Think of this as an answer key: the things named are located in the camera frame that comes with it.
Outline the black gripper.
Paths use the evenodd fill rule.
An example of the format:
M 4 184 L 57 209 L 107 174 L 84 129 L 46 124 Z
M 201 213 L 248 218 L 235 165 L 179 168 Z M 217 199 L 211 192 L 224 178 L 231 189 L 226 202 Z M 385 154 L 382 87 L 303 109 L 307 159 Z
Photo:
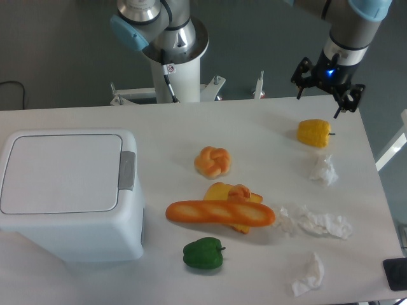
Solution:
M 297 65 L 291 82 L 298 88 L 297 99 L 300 99 L 305 88 L 316 87 L 333 96 L 338 108 L 333 116 L 336 119 L 341 112 L 354 112 L 365 90 L 365 85 L 352 83 L 358 64 L 340 64 L 340 55 L 334 54 L 328 58 L 324 52 L 316 64 L 305 57 Z

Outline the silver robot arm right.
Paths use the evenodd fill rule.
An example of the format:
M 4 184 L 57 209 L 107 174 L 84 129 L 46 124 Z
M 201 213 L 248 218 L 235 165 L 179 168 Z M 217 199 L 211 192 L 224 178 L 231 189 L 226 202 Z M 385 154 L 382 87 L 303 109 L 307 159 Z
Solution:
M 318 61 L 303 58 L 291 82 L 301 98 L 305 88 L 316 87 L 333 96 L 340 112 L 355 112 L 366 89 L 352 78 L 387 16 L 391 1 L 289 1 L 331 25 Z

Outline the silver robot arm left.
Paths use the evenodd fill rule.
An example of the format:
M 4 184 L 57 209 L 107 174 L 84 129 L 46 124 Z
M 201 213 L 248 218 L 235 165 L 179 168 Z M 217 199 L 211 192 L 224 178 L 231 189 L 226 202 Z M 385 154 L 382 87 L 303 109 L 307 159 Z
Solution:
M 118 1 L 110 19 L 118 40 L 149 60 L 152 94 L 159 104 L 207 102 L 218 98 L 225 78 L 200 82 L 200 59 L 209 35 L 190 15 L 189 1 Z

